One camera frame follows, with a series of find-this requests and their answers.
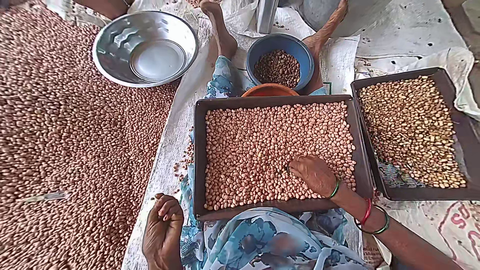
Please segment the terracotta bowl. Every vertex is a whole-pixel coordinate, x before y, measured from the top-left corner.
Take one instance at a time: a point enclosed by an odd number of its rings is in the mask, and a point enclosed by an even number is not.
[[[298,96],[292,89],[279,84],[262,84],[250,88],[242,97]]]

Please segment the floor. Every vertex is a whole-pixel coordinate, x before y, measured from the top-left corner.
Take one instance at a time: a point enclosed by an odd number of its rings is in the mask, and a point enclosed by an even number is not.
[[[480,33],[473,30],[467,15],[463,11],[462,3],[465,0],[442,0],[442,2],[450,14],[456,29],[475,56],[476,63],[468,76],[468,80],[470,81],[475,101],[477,104],[480,104]]]

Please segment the bangle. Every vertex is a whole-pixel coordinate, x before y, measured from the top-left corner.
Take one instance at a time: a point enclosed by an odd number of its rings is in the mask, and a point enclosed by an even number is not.
[[[367,208],[367,212],[365,213],[365,216],[363,217],[363,219],[360,221],[360,224],[363,226],[365,224],[365,222],[367,221],[367,218],[370,216],[370,212],[372,210],[372,200],[370,199],[366,199],[367,202],[368,202],[368,208]]]
[[[379,229],[378,231],[375,231],[375,232],[367,232],[366,230],[360,228],[360,223],[355,223],[358,227],[358,229],[360,229],[362,232],[364,233],[368,233],[368,234],[379,234],[379,233],[383,233],[386,229],[388,229],[388,225],[390,225],[390,217],[388,216],[387,214],[387,211],[385,211],[385,209],[383,209],[382,207],[374,204],[373,206],[375,206],[376,208],[378,208],[380,211],[382,211],[385,215],[385,226],[381,229]]]
[[[328,200],[331,199],[333,196],[335,196],[336,192],[338,191],[338,188],[340,187],[340,181],[335,177],[336,179],[336,187],[333,190],[332,194],[329,197],[325,197],[324,199]]]

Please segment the metal tray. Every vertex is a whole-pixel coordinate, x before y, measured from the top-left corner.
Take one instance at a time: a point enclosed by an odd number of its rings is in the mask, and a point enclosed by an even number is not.
[[[377,83],[399,81],[406,79],[416,79],[419,76],[430,76],[435,82],[440,94],[443,96],[447,107],[450,109],[450,116],[454,122],[455,159],[457,160],[460,171],[467,177],[467,187],[465,188],[435,188],[435,187],[417,187],[406,184],[402,187],[389,186],[391,175],[386,171],[383,165],[375,156],[372,142],[366,129],[366,122],[361,112],[358,91],[364,87]],[[383,193],[384,197],[394,201],[412,201],[412,200],[479,200],[480,199],[480,142],[476,136],[472,124],[474,119],[458,111],[453,101],[455,99],[455,86],[450,77],[442,68],[428,68],[422,70],[409,71],[404,73],[379,76],[355,80],[351,84],[355,98],[356,108],[359,109],[360,121],[362,125],[363,139],[372,166],[373,178],[377,189]]]
[[[209,211],[204,208],[205,204],[205,169],[207,165],[206,154],[206,125],[205,115],[208,110],[216,109],[238,109],[238,108],[256,108],[273,107],[295,104],[312,104],[344,101],[347,105],[347,123],[350,124],[350,133],[353,137],[355,151],[352,153],[352,159],[357,162],[355,165],[355,179],[357,181],[357,193],[365,198],[373,196],[373,180],[370,165],[368,163],[367,152],[361,135],[359,108],[357,103],[349,95],[328,95],[328,96],[290,96],[290,97],[246,97],[246,98],[215,98],[202,99],[197,101],[195,106],[195,180],[193,183],[193,214],[201,221],[212,221],[220,219],[230,219],[237,214],[254,207],[276,207],[285,212],[303,212],[322,209],[337,208],[330,200],[323,199],[290,199],[270,200],[263,203],[237,206],[235,208],[220,209]]]

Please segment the floral fabric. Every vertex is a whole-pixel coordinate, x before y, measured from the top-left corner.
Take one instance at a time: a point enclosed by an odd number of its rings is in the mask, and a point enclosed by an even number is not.
[[[241,96],[253,83],[227,58],[219,56],[205,98]],[[314,94],[325,93],[320,88]],[[187,225],[180,253],[187,270],[365,270],[365,263],[348,249],[344,210],[298,213],[254,208],[231,220],[199,222],[193,216],[193,164],[180,183],[187,198]]]

